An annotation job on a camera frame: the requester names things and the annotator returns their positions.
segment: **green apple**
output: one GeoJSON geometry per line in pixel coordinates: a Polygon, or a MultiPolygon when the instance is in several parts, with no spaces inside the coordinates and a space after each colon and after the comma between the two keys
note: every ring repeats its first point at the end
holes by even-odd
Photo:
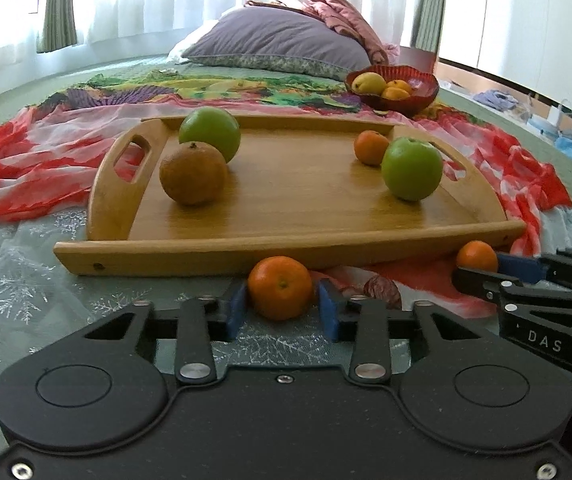
{"type": "Polygon", "coordinates": [[[443,168],[439,150],[412,137],[393,140],[381,161],[381,175],[390,192],[409,202],[431,195],[442,180],[443,168]]]}
{"type": "Polygon", "coordinates": [[[179,127],[179,142],[206,142],[230,162],[239,149],[241,132],[237,120],[222,108],[202,106],[191,112],[179,127]]]}

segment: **blue gripper pad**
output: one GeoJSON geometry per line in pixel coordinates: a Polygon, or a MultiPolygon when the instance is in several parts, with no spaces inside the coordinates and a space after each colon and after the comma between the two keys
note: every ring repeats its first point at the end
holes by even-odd
{"type": "Polygon", "coordinates": [[[324,336],[331,341],[337,340],[339,321],[337,320],[337,301],[341,297],[329,280],[320,280],[317,284],[319,297],[319,320],[324,336]]]}
{"type": "Polygon", "coordinates": [[[514,276],[524,283],[537,283],[546,279],[548,266],[542,264],[537,258],[497,253],[497,259],[499,260],[498,272],[501,274],[514,276]]]}
{"type": "Polygon", "coordinates": [[[244,324],[246,318],[246,298],[248,287],[244,280],[236,293],[233,295],[229,304],[228,319],[226,320],[226,334],[233,340],[237,337],[237,332],[244,324]]]}

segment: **pillow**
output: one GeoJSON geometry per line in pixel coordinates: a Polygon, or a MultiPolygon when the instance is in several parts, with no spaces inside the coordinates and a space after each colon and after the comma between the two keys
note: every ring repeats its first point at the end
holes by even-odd
{"type": "Polygon", "coordinates": [[[207,32],[209,32],[215,25],[217,25],[217,20],[208,20],[200,28],[192,31],[188,36],[186,36],[182,41],[177,43],[173,49],[168,54],[166,62],[170,63],[175,61],[176,63],[181,63],[186,61],[182,54],[188,48],[192,47],[197,43],[207,32]]]}
{"type": "Polygon", "coordinates": [[[287,9],[244,7],[223,16],[182,57],[208,66],[257,68],[343,81],[370,65],[353,38],[287,9]]]}

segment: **red fruit bowl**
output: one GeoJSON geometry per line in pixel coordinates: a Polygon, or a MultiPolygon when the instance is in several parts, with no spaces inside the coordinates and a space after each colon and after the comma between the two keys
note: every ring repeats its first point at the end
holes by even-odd
{"type": "Polygon", "coordinates": [[[420,72],[418,69],[406,65],[371,65],[364,70],[349,73],[344,83],[351,94],[357,95],[362,103],[371,108],[393,110],[406,117],[413,117],[431,105],[440,91],[440,84],[433,74],[420,72]],[[356,94],[352,91],[352,82],[357,76],[365,72],[375,72],[381,75],[386,82],[403,79],[413,87],[413,94],[410,97],[396,100],[385,99],[376,94],[356,94]]]}

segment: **green curtain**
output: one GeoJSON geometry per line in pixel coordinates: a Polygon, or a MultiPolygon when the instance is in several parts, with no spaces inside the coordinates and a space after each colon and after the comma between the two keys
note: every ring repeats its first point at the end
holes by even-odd
{"type": "Polygon", "coordinates": [[[419,0],[411,46],[437,52],[442,35],[446,0],[419,0]]]}
{"type": "Polygon", "coordinates": [[[73,0],[40,0],[42,30],[37,37],[37,52],[52,52],[77,44],[73,0]]]}

